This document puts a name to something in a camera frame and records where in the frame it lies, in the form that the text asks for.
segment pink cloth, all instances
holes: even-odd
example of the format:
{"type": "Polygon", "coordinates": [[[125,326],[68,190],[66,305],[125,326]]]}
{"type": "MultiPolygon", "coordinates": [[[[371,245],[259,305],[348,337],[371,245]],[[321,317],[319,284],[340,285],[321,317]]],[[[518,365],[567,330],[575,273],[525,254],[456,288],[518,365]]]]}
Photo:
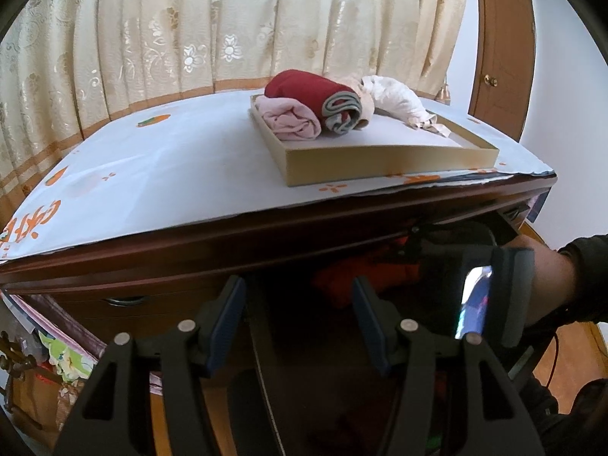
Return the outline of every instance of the pink cloth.
{"type": "Polygon", "coordinates": [[[318,118],[297,100],[258,96],[255,105],[279,140],[312,140],[321,133],[318,118]]]}

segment beige curtain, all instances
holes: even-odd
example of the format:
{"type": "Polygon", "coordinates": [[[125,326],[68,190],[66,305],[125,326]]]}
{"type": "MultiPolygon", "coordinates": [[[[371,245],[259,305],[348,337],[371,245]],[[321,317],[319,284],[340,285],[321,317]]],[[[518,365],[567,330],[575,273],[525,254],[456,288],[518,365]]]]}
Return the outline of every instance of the beige curtain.
{"type": "Polygon", "coordinates": [[[0,223],[108,121],[287,68],[444,85],[466,0],[30,0],[0,48],[0,223]]]}

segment box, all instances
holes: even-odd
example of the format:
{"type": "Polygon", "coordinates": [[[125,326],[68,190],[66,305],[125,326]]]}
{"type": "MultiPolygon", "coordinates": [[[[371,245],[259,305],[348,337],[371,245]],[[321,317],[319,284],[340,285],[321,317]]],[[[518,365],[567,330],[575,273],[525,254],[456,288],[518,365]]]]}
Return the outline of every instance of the box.
{"type": "Polygon", "coordinates": [[[374,115],[362,130],[315,140],[281,141],[255,106],[251,115],[288,187],[453,169],[493,168],[499,150],[464,127],[438,116],[452,134],[442,137],[374,115]]]}

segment screw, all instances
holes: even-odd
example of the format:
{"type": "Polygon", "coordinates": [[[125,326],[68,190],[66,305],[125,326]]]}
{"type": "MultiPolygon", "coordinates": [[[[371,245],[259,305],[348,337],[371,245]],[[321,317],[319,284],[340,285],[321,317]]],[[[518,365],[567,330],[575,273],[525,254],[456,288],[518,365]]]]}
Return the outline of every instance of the screw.
{"type": "Polygon", "coordinates": [[[126,345],[129,341],[131,340],[131,336],[129,335],[129,333],[127,332],[119,332],[115,337],[114,337],[114,342],[118,345],[118,346],[124,346],[126,345]]]}
{"type": "Polygon", "coordinates": [[[477,334],[476,332],[466,333],[464,335],[464,339],[466,339],[467,343],[469,343],[470,345],[473,345],[473,346],[480,345],[481,341],[483,341],[483,338],[481,337],[481,335],[477,334]]]}
{"type": "Polygon", "coordinates": [[[413,333],[414,331],[418,330],[418,323],[411,318],[403,319],[399,325],[401,326],[401,329],[407,333],[413,333]]]}
{"type": "Polygon", "coordinates": [[[182,333],[189,333],[190,331],[193,331],[194,328],[196,327],[196,322],[194,322],[192,319],[187,318],[186,320],[181,321],[178,325],[177,328],[182,331],[182,333]]]}

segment door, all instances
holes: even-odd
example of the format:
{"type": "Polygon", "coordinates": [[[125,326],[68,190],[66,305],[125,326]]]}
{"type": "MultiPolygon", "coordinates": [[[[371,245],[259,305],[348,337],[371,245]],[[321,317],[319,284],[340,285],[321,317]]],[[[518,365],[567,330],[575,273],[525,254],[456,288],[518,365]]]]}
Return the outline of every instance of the door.
{"type": "Polygon", "coordinates": [[[519,141],[533,72],[532,0],[479,0],[477,70],[469,113],[519,141]]]}

